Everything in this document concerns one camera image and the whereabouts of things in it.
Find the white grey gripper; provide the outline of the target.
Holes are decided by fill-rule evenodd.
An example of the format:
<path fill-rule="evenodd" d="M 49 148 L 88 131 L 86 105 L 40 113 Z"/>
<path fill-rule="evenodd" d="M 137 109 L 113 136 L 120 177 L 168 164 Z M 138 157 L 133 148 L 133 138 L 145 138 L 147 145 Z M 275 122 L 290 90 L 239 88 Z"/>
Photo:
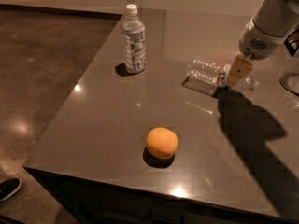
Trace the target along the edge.
<path fill-rule="evenodd" d="M 226 82 L 233 87 L 253 70 L 253 60 L 270 57 L 299 23 L 299 0 L 263 0 L 239 39 Z"/>

